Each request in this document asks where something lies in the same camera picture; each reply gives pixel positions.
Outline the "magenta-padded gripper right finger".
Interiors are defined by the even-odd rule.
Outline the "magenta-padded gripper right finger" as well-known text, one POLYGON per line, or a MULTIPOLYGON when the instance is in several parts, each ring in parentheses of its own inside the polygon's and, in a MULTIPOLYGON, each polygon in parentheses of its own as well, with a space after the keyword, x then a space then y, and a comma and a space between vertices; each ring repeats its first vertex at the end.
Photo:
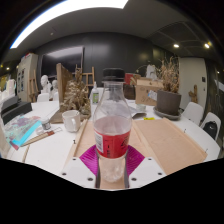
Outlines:
POLYGON ((165 172, 152 157, 144 157, 137 149, 128 146, 124 171, 126 188, 143 187, 165 176, 165 172))

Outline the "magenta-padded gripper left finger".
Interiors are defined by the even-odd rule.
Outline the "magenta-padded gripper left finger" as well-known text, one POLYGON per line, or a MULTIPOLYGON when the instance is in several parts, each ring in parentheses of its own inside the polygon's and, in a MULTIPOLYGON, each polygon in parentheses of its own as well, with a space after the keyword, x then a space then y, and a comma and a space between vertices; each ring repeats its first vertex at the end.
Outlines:
POLYGON ((99 188, 100 167, 96 146, 73 156, 60 172, 60 176, 84 188, 99 188))

